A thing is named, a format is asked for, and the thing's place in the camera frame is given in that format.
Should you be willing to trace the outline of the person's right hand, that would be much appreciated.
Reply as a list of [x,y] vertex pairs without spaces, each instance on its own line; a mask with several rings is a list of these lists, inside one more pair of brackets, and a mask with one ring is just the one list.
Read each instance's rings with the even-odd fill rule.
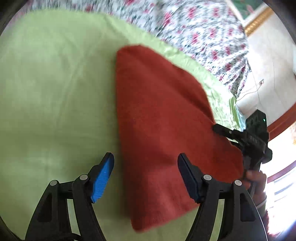
[[245,173],[245,177],[242,179],[242,183],[246,189],[249,189],[252,184],[255,184],[254,195],[252,197],[255,205],[259,205],[265,201],[267,195],[265,193],[265,185],[267,176],[261,171],[248,170]]

